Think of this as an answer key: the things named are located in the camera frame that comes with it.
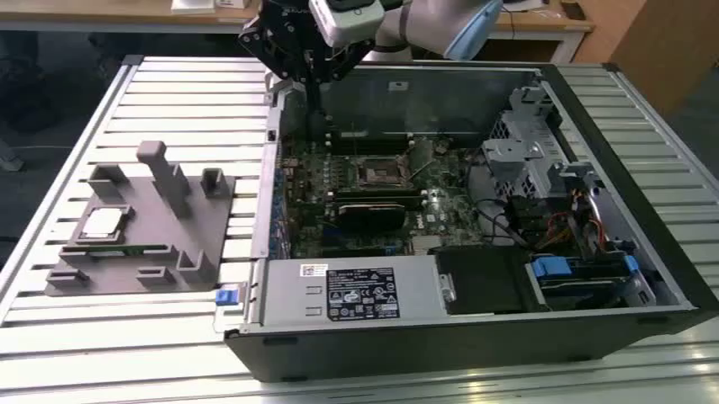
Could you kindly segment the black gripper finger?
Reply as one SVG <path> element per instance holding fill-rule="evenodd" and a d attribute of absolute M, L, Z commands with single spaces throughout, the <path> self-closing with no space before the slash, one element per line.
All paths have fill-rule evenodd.
<path fill-rule="evenodd" d="M 363 40 L 340 48 L 324 42 L 313 50 L 313 110 L 321 111 L 321 86 L 341 80 L 373 49 L 373 40 Z"/>
<path fill-rule="evenodd" d="M 303 85 L 307 112 L 316 111 L 316 82 L 305 59 L 301 25 L 281 16 L 257 16 L 244 27 L 239 42 L 281 79 Z"/>

